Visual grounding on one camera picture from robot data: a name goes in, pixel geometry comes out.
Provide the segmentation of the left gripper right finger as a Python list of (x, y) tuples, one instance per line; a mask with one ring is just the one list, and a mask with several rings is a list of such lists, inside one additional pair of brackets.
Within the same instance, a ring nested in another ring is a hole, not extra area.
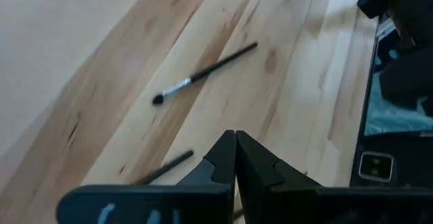
[(246, 224), (433, 224), (433, 189), (325, 187), (236, 131)]

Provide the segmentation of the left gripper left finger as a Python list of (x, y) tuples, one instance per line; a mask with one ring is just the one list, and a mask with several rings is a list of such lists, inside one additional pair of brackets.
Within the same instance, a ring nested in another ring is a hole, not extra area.
[(58, 224), (232, 224), (236, 134), (225, 131), (175, 185), (85, 185), (58, 203)]

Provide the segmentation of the thin black makeup brush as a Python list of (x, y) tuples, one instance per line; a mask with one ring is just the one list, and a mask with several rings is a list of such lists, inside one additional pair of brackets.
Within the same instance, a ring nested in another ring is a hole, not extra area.
[(172, 159), (171, 161), (167, 162), (165, 165), (161, 166), (159, 169), (156, 169), (155, 171), (152, 171), (148, 175), (140, 178), (139, 180), (132, 183), (132, 185), (148, 185), (157, 178), (161, 177), (163, 174), (169, 172), (171, 169), (175, 168), (177, 165), (181, 164), (182, 162), (186, 161), (187, 159), (191, 158), (193, 156), (194, 152), (193, 150), (188, 150), (184, 153), (182, 153), (180, 156)]
[(164, 100), (176, 92), (182, 90), (184, 87), (189, 86), (190, 84), (193, 84), (197, 82), (200, 79), (203, 79), (207, 77), (209, 74), (214, 72), (215, 70), (219, 69), (220, 67), (228, 64), (229, 62), (232, 62), (233, 60), (237, 59), (238, 57), (244, 55), (245, 53), (248, 53), (249, 51), (252, 51), (253, 49), (256, 49), (258, 47), (257, 42), (253, 42), (246, 47), (241, 48), (240, 50), (236, 51), (235, 53), (232, 53), (231, 55), (227, 56), (226, 58), (223, 58), (222, 60), (219, 60), (218, 62), (190, 75), (186, 79), (182, 80), (181, 82), (177, 83), (171, 88), (168, 88), (154, 96), (152, 99), (152, 105), (153, 106), (159, 106), (164, 103)]

